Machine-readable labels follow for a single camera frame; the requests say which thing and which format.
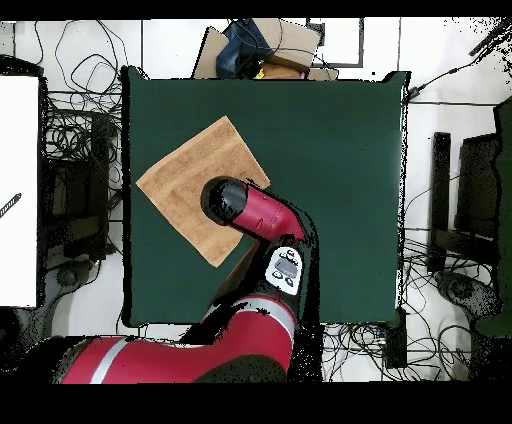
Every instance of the green table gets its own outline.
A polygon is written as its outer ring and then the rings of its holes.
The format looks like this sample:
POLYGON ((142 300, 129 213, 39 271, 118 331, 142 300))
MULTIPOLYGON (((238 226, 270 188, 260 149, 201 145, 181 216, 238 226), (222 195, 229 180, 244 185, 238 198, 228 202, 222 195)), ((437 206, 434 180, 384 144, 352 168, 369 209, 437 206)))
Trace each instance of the green table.
POLYGON ((145 80, 135 68, 123 71, 125 325, 197 322, 253 243, 244 236, 213 268, 135 185, 223 115, 270 190, 316 223, 321 321, 395 320, 406 73, 372 83, 145 80))

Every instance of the towel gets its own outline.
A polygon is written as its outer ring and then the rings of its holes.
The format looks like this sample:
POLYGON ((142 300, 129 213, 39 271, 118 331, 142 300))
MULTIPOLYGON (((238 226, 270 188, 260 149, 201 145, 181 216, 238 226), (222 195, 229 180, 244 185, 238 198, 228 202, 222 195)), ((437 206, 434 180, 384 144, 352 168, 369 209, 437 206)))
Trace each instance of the towel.
POLYGON ((214 267, 237 246, 242 234, 220 226, 201 209, 201 191, 217 176, 270 180, 236 128, 223 116, 149 168, 136 182, 169 223, 214 267))

